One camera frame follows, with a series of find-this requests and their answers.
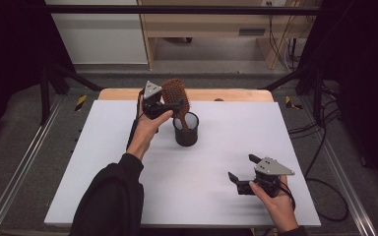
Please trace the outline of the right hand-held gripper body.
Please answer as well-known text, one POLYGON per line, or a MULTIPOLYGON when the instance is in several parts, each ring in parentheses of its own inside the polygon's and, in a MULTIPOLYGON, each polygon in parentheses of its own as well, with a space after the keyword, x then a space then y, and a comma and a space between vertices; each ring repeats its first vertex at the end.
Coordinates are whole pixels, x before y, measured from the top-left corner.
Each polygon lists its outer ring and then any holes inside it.
POLYGON ((265 193, 274 198, 279 191, 290 194, 290 189, 283 186, 282 175, 294 175, 294 171, 280 164, 273 158, 263 157, 259 163, 255 163, 255 178, 253 182, 260 186, 265 193))

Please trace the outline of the black metal stand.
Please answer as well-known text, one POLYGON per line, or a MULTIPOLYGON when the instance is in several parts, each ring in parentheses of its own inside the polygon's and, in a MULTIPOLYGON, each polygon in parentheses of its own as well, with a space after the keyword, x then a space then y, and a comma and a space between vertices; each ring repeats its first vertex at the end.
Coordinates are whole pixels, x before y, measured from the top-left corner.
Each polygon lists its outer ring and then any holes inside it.
POLYGON ((323 75, 319 66, 315 63, 305 63, 303 66, 300 66, 298 69, 285 75, 281 79, 264 86, 263 89, 273 91, 293 79, 299 79, 295 88, 298 95, 308 94, 310 90, 313 89, 312 116, 318 124, 321 124, 323 75))
POLYGON ((103 90, 103 87, 100 87, 79 76, 74 70, 69 70, 60 64, 45 65, 39 76, 41 94, 41 125, 44 125, 50 116, 49 86, 53 86, 58 94, 66 94, 70 89, 65 81, 66 78, 73 79, 77 83, 93 91, 103 90))

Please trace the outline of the light wooden desk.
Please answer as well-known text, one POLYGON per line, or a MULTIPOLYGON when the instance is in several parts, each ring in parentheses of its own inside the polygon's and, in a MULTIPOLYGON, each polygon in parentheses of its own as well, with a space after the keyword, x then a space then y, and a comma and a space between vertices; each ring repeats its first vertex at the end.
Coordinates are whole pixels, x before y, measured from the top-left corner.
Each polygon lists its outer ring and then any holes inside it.
MULTIPOLYGON (((262 0, 136 0, 140 6, 235 6, 263 7, 262 0)), ((323 0, 286 0, 285 7, 319 7, 323 0)), ((148 40, 161 37, 250 37, 257 40, 267 67, 282 62, 285 43, 291 38, 306 38, 314 16, 253 15, 179 15, 143 14, 143 29, 148 40), (240 28, 265 29, 262 36, 239 36, 240 28)))

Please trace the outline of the dark green drawer label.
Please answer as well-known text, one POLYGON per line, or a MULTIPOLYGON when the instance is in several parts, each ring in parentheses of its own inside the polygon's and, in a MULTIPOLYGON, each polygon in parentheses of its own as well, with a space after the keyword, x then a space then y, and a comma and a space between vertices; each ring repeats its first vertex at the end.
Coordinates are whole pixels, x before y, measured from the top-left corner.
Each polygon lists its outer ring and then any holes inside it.
POLYGON ((265 29, 245 29, 245 28, 240 28, 238 31, 239 36, 262 36, 266 33, 265 29))

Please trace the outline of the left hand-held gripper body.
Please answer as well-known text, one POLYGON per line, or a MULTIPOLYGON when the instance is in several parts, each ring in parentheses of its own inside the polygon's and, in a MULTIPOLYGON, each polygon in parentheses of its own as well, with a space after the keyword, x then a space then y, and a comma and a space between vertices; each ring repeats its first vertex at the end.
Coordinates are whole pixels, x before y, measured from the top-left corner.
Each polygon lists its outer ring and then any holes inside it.
POLYGON ((162 103, 162 87, 150 81, 146 82, 143 91, 143 112, 151 119, 158 118, 164 112, 171 110, 170 105, 162 103))

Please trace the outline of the person's right hand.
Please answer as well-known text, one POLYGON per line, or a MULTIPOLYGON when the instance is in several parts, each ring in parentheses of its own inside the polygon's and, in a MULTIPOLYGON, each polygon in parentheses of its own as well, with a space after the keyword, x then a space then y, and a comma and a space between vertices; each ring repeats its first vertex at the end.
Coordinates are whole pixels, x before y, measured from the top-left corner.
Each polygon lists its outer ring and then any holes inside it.
POLYGON ((271 220, 280 233, 286 233, 299 227, 294 215, 292 201, 287 193, 279 191, 279 194, 272 198, 256 183, 250 181, 249 186, 265 205, 271 220))

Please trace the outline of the black metal crossbar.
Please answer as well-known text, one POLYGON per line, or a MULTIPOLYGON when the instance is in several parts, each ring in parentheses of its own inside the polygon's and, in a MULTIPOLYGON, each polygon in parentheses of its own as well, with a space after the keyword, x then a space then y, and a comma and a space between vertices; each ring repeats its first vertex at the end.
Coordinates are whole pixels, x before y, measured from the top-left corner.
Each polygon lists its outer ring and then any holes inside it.
POLYGON ((47 5, 55 14, 193 14, 193 15, 294 15, 323 13, 322 8, 234 7, 234 6, 132 6, 132 5, 47 5))

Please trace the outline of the aluminium frame rail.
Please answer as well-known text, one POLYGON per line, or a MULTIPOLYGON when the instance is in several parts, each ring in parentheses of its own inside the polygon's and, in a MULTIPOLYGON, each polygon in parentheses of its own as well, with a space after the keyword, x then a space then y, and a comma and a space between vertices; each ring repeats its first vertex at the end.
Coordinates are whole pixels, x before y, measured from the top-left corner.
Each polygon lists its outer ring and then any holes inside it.
POLYGON ((56 95, 50 107, 50 113, 47 120, 37 129, 28 149, 26 150, 20 164, 9 181, 5 191, 0 197, 0 225, 5 218, 14 198, 17 196, 31 166, 34 162, 46 136, 54 123, 54 120, 64 101, 64 95, 56 95))
POLYGON ((336 178, 340 191, 348 203, 348 209, 361 236, 378 236, 375 227, 367 214, 357 191, 352 186, 346 170, 342 167, 333 146, 329 141, 324 142, 327 162, 336 178))

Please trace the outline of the person's left hand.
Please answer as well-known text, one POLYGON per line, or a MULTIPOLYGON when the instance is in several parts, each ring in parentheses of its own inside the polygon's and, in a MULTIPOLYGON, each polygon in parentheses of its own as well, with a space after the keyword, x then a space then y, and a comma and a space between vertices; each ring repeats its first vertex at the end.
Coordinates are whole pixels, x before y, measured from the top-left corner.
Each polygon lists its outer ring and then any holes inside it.
POLYGON ((131 143, 126 148, 126 152, 142 160, 158 128, 169 120, 172 114, 172 111, 166 111, 158 118, 152 120, 145 115, 142 109, 139 109, 137 126, 131 143))

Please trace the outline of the yellow black striped tape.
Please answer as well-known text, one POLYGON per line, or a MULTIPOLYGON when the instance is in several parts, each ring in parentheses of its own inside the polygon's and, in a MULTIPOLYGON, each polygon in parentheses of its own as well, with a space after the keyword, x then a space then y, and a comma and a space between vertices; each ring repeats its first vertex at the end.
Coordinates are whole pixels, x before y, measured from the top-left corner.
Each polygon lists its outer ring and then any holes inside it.
POLYGON ((298 104, 293 104, 291 102, 291 99, 289 96, 286 96, 285 97, 285 106, 287 108, 292 108, 292 109, 297 109, 297 110, 300 110, 300 109, 303 109, 303 107, 301 105, 298 105, 298 104))
POLYGON ((76 107, 75 107, 75 111, 80 111, 85 103, 87 99, 87 96, 85 94, 81 95, 78 99, 78 102, 76 104, 76 107))

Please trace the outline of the white cabinet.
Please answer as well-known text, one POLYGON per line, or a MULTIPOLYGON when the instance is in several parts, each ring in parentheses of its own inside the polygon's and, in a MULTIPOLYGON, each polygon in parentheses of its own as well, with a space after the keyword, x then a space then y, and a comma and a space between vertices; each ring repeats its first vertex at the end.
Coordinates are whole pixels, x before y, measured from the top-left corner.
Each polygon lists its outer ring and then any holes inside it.
POLYGON ((53 14, 52 18, 75 65, 148 63, 137 14, 53 14))

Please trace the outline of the wooden hairbrush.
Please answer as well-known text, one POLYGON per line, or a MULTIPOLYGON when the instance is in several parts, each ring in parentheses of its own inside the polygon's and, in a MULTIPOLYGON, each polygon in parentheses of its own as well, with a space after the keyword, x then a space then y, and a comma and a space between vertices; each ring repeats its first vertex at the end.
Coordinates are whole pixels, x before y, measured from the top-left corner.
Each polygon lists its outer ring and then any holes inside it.
POLYGON ((170 79, 162 85, 162 97, 166 104, 178 103, 178 111, 173 114, 173 118, 177 118, 182 125, 184 131, 188 131, 189 127, 185 116, 190 110, 190 103, 185 91, 185 84, 180 79, 170 79))

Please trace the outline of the black mesh pen holder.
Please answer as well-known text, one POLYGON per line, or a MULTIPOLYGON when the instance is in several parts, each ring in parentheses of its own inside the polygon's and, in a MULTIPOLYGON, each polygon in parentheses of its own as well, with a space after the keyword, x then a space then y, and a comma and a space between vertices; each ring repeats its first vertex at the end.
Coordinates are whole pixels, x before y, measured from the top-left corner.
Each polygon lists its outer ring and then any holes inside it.
POLYGON ((172 120, 174 128, 175 140, 183 147, 191 147, 198 141, 199 118, 193 112, 185 115, 185 121, 188 129, 184 130, 181 121, 178 118, 172 120))

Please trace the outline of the black curtain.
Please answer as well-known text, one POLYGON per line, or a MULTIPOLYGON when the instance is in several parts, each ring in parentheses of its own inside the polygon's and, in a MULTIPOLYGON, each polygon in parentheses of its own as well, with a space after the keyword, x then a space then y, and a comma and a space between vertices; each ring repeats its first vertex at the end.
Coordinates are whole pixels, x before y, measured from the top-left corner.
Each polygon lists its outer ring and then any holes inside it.
POLYGON ((75 70, 52 16, 37 9, 45 4, 0 0, 0 119, 14 93, 39 83, 44 64, 75 70))
POLYGON ((378 170, 378 0, 322 0, 322 6, 338 12, 316 19, 301 62, 310 61, 333 34, 319 69, 340 85, 339 108, 360 151, 378 170))

